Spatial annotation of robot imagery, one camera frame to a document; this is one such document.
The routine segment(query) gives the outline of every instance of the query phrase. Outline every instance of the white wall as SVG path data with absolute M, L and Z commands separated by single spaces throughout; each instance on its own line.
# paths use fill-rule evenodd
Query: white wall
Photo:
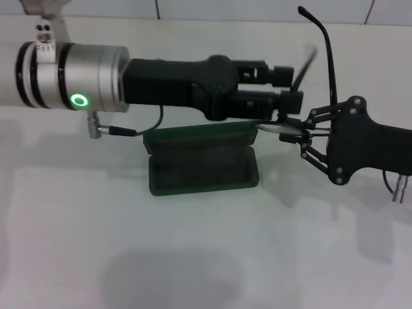
M 412 1 L 376 0 L 368 23 L 412 26 Z
M 0 15 L 23 14 L 18 0 L 1 0 Z M 157 18 L 155 0 L 71 0 L 64 15 Z
M 64 14 L 74 16 L 157 18 L 156 0 L 72 0 Z M 297 13 L 305 5 L 327 23 L 365 22 L 372 0 L 158 0 L 162 19 L 224 21 L 306 21 Z M 2 0 L 1 14 L 21 14 L 17 0 Z
M 165 19 L 214 19 L 224 21 L 306 21 L 297 13 L 305 6 L 327 23 L 365 22 L 371 0 L 158 0 Z

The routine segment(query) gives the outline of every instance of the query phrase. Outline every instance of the cable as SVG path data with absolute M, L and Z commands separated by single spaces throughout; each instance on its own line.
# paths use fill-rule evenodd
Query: cable
M 322 136 L 329 136 L 329 133 L 314 133 L 311 134 L 310 137 L 322 137 Z
M 109 134 L 109 135 L 117 135 L 117 136 L 130 136 L 130 137 L 141 136 L 141 135 L 144 135 L 146 133 L 150 133 L 150 132 L 154 131 L 155 129 L 157 129 L 158 126 L 160 126 L 160 124 L 163 121 L 163 115 L 164 115 L 163 105 L 159 105 L 159 107 L 160 107 L 159 119 L 157 120 L 157 123 L 153 127 L 150 127 L 149 129 L 146 129 L 146 130 L 143 130 L 143 131 L 136 131 L 136 130 L 133 130 L 133 129 L 127 129 L 125 127 L 101 126 L 100 127 L 101 133 Z
M 386 171 L 382 171 L 382 175 L 384 177 L 384 183 L 385 183 L 386 188 L 388 188 L 389 192 L 391 194 L 393 194 L 393 190 L 392 190 L 391 186 L 388 183 L 388 179 L 386 178 Z
M 160 124 L 163 121 L 163 105 L 159 105 L 159 108 L 160 108 L 160 116 L 159 116 L 159 120 L 157 120 L 157 123 L 153 127 L 150 127 L 149 129 L 146 129 L 146 130 L 143 130 L 143 131 L 140 131 L 140 132 L 136 132 L 135 136 L 140 136 L 140 135 L 149 133 L 149 132 L 154 131 L 155 129 L 157 129 L 158 126 L 160 126 Z

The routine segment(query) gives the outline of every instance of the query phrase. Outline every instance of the metal connector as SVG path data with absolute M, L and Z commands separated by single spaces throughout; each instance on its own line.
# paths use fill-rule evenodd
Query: metal connector
M 404 201 L 405 189 L 407 186 L 407 176 L 399 175 L 397 181 L 397 188 L 393 191 L 392 201 L 398 204 L 402 204 Z
M 96 111 L 88 111 L 88 129 L 90 138 L 95 140 L 102 137 L 100 120 Z

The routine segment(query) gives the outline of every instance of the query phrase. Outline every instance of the silver cylindrical joint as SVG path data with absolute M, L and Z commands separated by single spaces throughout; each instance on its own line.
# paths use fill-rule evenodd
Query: silver cylindrical joint
M 0 43 L 0 106 L 121 111 L 122 75 L 130 61 L 122 46 L 60 42 L 56 63 L 38 62 L 34 42 Z

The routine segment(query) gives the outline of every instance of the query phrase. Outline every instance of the white tabletop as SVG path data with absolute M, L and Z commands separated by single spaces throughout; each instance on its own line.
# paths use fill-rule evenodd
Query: white tabletop
M 298 68 L 314 44 L 302 116 L 328 104 L 311 24 L 71 18 L 68 27 L 75 42 L 151 59 L 220 53 Z M 32 18 L 1 17 L 0 40 L 31 41 L 32 28 Z M 361 95 L 374 120 L 412 129 L 412 28 L 327 28 L 340 101 Z M 158 108 L 101 116 L 144 129 Z M 162 127 L 206 123 L 165 108 Z M 335 186 L 270 133 L 254 149 L 256 188 L 154 197 L 141 139 L 90 140 L 80 112 L 2 108 L 0 308 L 410 308 L 412 192 L 391 203 L 374 170 Z

